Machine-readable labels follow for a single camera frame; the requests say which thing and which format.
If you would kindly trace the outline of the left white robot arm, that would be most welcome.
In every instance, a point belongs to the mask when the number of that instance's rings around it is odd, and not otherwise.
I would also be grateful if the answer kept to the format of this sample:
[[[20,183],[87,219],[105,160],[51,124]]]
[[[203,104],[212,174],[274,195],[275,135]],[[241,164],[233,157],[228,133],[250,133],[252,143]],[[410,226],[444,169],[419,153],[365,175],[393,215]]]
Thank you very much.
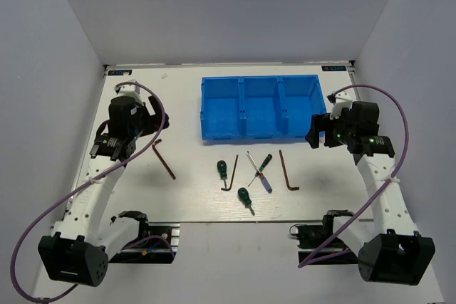
[[[98,127],[89,152],[87,188],[74,196],[55,232],[43,236],[38,244],[51,280],[96,287],[104,279],[109,261],[123,247],[130,243],[144,246],[150,240],[147,216],[140,211],[123,211],[113,217],[109,227],[100,227],[138,138],[169,126],[160,102],[153,96],[148,100],[153,114],[133,91],[120,92],[110,101],[108,119]]]

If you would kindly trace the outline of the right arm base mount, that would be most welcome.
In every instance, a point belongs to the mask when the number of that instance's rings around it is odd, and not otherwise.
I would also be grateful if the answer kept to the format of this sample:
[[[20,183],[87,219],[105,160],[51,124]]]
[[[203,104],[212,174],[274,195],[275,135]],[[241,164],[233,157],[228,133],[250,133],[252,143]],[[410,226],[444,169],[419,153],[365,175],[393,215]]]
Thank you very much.
[[[299,263],[304,261],[311,252],[323,243],[333,233],[333,221],[335,218],[342,217],[347,219],[353,216],[353,212],[348,210],[329,210],[323,216],[320,224],[294,224],[289,229],[289,235],[298,241]],[[317,261],[314,265],[355,265],[358,263],[357,255],[349,251],[340,238],[334,239],[316,258],[327,256],[332,253],[346,251],[345,254]]]

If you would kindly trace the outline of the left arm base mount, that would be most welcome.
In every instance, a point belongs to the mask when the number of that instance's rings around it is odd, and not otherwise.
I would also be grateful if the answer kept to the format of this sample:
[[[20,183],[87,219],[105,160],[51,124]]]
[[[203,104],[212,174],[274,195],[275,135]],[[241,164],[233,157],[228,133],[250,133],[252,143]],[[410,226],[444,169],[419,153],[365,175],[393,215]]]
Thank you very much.
[[[141,211],[123,211],[110,218],[99,241],[110,263],[171,264],[179,238],[179,224],[153,223]]]

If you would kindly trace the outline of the thin hex key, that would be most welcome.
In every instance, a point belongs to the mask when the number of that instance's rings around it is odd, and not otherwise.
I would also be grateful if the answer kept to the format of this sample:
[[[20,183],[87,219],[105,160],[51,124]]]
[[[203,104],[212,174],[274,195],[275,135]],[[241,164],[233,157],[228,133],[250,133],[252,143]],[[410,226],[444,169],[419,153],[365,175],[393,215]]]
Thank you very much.
[[[223,187],[220,188],[224,192],[230,191],[232,189],[232,187],[233,187],[238,161],[239,161],[239,155],[236,155],[236,157],[234,159],[234,165],[232,167],[232,173],[231,173],[231,177],[230,177],[230,180],[229,180],[229,185],[227,185],[227,187],[223,186]]]

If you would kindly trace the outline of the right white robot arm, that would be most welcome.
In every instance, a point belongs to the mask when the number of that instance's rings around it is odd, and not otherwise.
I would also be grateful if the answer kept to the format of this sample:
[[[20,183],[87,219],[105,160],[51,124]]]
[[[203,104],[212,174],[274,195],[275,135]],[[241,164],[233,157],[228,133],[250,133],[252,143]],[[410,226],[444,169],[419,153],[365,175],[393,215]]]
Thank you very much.
[[[367,202],[356,212],[328,211],[323,218],[323,241],[300,266],[321,261],[318,253],[342,242],[356,255],[366,282],[418,285],[435,254],[410,218],[395,176],[400,163],[390,139],[380,136],[380,110],[375,103],[347,101],[330,113],[313,115],[306,141],[316,149],[319,135],[326,147],[345,145],[363,178]]]

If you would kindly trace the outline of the blue handled screwdriver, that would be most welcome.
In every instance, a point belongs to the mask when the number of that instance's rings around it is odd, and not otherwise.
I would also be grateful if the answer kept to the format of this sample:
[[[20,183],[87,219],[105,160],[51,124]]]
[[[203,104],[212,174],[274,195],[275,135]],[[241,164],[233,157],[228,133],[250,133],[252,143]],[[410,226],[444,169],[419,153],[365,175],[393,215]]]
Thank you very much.
[[[253,165],[254,169],[255,169],[255,172],[258,170],[258,166],[256,165],[256,167]],[[269,181],[267,180],[267,178],[264,176],[264,173],[260,173],[258,178],[260,179],[261,181],[261,184],[263,186],[263,188],[270,194],[272,193],[272,187],[269,183]]]

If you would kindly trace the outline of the stubby green screwdriver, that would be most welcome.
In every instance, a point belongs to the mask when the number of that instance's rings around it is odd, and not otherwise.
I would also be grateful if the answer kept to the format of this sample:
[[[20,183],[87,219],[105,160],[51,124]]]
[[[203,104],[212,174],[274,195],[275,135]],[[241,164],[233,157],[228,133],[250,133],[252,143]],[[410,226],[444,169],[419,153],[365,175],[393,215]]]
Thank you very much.
[[[249,192],[246,188],[241,187],[237,191],[239,200],[245,205],[246,208],[251,212],[252,216],[255,215],[255,212],[252,208],[252,201],[250,199]]]
[[[224,160],[217,162],[217,171],[219,172],[220,179],[224,182],[224,187],[227,187],[227,163]]]

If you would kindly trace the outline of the large hex key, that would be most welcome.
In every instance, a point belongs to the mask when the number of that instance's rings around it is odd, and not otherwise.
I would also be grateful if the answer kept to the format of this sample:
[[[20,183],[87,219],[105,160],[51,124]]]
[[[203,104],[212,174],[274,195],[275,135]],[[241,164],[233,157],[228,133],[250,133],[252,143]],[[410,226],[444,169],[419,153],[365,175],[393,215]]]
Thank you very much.
[[[290,185],[289,176],[288,176],[288,172],[287,172],[287,169],[286,169],[286,164],[285,164],[284,155],[283,155],[282,150],[279,150],[279,157],[280,157],[280,160],[281,160],[282,171],[284,173],[284,179],[285,179],[285,183],[286,183],[287,189],[289,191],[298,191],[298,190],[300,190],[300,187],[293,187],[293,186]]]
[[[162,163],[163,167],[166,169],[167,173],[171,176],[173,180],[176,180],[175,173],[172,171],[170,168],[169,164],[165,161],[163,156],[160,154],[159,150],[157,149],[157,146],[162,142],[162,140],[159,138],[154,141],[154,143],[151,145],[153,152],[155,153],[156,157],[159,159],[159,161]]]

